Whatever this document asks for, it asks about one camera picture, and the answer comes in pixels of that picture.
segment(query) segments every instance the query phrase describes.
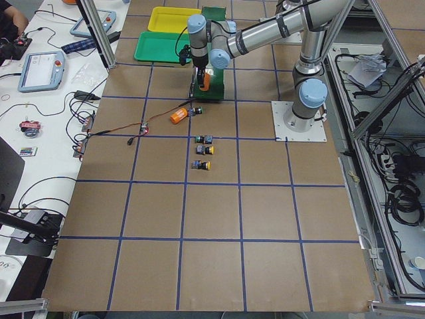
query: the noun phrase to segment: orange cylinder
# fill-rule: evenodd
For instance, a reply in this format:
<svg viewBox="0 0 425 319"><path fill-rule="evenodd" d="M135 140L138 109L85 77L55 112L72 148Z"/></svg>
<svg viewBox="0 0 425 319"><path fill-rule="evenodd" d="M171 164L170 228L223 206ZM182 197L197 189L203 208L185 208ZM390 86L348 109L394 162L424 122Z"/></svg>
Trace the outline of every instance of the orange cylinder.
<svg viewBox="0 0 425 319"><path fill-rule="evenodd" d="M181 108L180 110L176 111L176 113L170 115L170 120L173 124L177 124L186 116L188 116L187 110L185 108Z"/></svg>

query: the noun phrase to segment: yellow tray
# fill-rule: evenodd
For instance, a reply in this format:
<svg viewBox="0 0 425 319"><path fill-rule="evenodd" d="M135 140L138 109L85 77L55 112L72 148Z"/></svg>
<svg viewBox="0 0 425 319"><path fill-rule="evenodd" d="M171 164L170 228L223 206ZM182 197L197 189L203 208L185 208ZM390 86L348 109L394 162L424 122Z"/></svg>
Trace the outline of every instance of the yellow tray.
<svg viewBox="0 0 425 319"><path fill-rule="evenodd" d="M180 33L187 27L191 15L201 14L200 9L155 7L147 29L153 32Z"/></svg>

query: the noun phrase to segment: person's arm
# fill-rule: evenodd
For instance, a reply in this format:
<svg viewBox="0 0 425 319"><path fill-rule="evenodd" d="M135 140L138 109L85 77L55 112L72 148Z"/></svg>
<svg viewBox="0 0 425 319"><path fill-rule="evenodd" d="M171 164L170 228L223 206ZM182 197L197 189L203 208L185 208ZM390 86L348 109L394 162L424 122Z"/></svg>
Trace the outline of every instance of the person's arm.
<svg viewBox="0 0 425 319"><path fill-rule="evenodd" d="M24 32L25 28L28 25L28 19L20 10L16 9L15 7L11 6L5 10L6 16L12 19L13 24L17 26L18 28L18 35L22 35L22 32Z"/></svg>

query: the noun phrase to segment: blue joint cap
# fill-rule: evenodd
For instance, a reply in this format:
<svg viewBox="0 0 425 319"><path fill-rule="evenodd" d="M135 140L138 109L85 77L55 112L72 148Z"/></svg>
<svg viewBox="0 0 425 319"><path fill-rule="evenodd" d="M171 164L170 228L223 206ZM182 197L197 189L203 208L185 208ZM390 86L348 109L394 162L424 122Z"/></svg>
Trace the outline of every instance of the blue joint cap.
<svg viewBox="0 0 425 319"><path fill-rule="evenodd" d="M190 34L199 32L206 24L207 20L203 15L191 15L187 19L187 32Z"/></svg>
<svg viewBox="0 0 425 319"><path fill-rule="evenodd" d="M301 84L299 99L308 108L318 108L326 100L327 87L318 78L309 78Z"/></svg>
<svg viewBox="0 0 425 319"><path fill-rule="evenodd" d="M236 33L236 22L234 21L226 21L228 25L228 30L231 33Z"/></svg>
<svg viewBox="0 0 425 319"><path fill-rule="evenodd" d="M213 67L224 69L230 62L230 56L222 49L213 49L210 51L210 62Z"/></svg>

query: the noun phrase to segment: white robotic arm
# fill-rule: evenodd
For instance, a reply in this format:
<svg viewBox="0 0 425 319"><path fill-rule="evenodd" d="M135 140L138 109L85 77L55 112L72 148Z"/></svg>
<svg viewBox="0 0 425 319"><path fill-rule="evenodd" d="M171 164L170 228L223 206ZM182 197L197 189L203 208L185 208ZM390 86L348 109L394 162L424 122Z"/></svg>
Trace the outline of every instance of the white robotic arm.
<svg viewBox="0 0 425 319"><path fill-rule="evenodd" d="M346 9L350 0L286 0L279 4L288 1L290 5L299 5L244 30L236 31L229 22L206 20L202 15L192 15L187 21L187 30L200 87L203 87L209 62L223 69L232 58L303 31L301 53L293 73L299 100L294 102L291 114L285 115L285 123L294 131L304 132L327 96L326 85L315 78L321 70L322 55L326 54L322 52L326 26Z"/></svg>

